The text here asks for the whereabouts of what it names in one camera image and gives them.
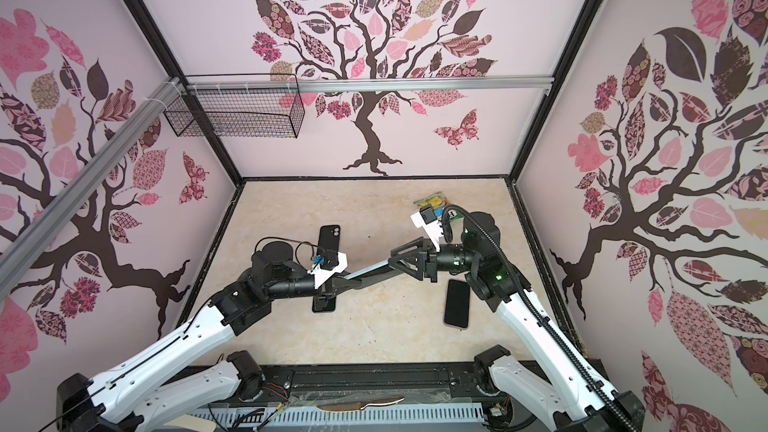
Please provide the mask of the light blue phone case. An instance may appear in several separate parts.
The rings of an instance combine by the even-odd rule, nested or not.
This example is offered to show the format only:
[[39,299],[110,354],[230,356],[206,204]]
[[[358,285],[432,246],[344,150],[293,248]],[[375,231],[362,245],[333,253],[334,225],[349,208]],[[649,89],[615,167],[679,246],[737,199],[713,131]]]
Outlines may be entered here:
[[381,280],[387,280],[399,273],[393,269],[387,260],[375,263],[355,272],[345,273],[342,278],[353,283],[360,283],[364,286],[377,283]]

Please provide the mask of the dark blue phone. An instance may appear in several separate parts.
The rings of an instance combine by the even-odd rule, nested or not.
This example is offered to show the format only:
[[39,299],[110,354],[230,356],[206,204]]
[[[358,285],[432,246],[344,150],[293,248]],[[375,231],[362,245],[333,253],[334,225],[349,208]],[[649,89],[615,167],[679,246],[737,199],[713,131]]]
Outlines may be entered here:
[[336,310],[336,297],[328,295],[315,296],[312,301],[313,313],[332,313]]

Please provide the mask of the black phone case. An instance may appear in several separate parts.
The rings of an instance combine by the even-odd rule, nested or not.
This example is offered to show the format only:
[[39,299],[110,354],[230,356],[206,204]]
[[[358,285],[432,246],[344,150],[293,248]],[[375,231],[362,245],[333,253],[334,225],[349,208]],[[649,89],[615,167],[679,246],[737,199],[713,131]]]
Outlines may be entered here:
[[340,238],[341,227],[339,225],[321,226],[317,242],[318,259],[333,265],[336,261],[336,254],[339,252]]

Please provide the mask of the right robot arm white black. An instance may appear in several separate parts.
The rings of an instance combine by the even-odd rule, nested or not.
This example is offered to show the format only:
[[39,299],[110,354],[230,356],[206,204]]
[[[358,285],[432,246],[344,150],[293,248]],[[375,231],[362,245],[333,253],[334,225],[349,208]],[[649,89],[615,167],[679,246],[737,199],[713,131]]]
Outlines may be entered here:
[[645,408],[620,392],[572,344],[544,309],[522,272],[505,255],[493,217],[449,205],[411,216],[427,236],[391,252],[389,266],[418,280],[461,274],[471,291],[522,340],[542,370],[511,354],[488,354],[480,367],[493,391],[527,409],[550,431],[639,431]]

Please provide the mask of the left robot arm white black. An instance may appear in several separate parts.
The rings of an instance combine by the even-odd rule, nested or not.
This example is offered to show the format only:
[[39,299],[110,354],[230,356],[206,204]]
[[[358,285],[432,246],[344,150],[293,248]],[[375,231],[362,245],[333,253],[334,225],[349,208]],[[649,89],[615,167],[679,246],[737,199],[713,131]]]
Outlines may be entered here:
[[214,293],[191,320],[107,371],[64,380],[57,388],[57,430],[153,431],[207,403],[257,396],[263,374],[244,351],[184,379],[174,377],[266,317],[273,301],[317,295],[347,264],[344,253],[324,249],[306,270],[290,244],[266,244],[254,252],[250,267]]

